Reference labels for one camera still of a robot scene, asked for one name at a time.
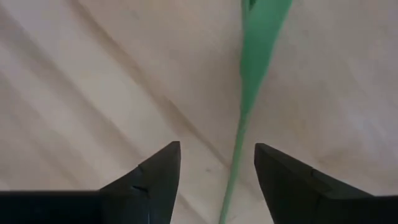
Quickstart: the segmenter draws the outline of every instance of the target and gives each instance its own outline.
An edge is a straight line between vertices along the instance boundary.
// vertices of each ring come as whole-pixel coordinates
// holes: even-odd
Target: light wooden table
[[[0,3],[0,188],[98,189],[179,140],[173,223],[216,223],[238,120],[240,1]],[[229,223],[272,223],[255,142],[398,194],[397,21],[395,0],[294,1]]]

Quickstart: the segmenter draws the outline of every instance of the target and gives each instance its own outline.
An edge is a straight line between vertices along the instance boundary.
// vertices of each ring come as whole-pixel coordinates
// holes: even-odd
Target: wooden surface
[[[0,3],[0,188],[98,189],[179,140],[173,223],[216,223],[238,121],[240,1]],[[272,223],[255,142],[398,194],[396,21],[394,0],[294,1],[229,223]]]

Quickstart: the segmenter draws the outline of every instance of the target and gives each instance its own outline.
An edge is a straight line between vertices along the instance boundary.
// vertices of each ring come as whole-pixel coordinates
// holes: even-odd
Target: wood grain
[[[179,140],[173,223],[216,223],[238,121],[240,2],[0,3],[0,189],[98,189]],[[393,0],[294,1],[230,223],[272,223],[255,142],[398,194],[397,19]]]

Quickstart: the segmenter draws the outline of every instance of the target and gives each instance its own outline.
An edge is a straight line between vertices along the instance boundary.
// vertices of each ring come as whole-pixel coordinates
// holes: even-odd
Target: green stalk
[[[243,50],[241,58],[241,109],[234,154],[219,224],[226,223],[239,165],[244,135],[262,79],[267,73],[272,49],[292,0],[243,0]]]

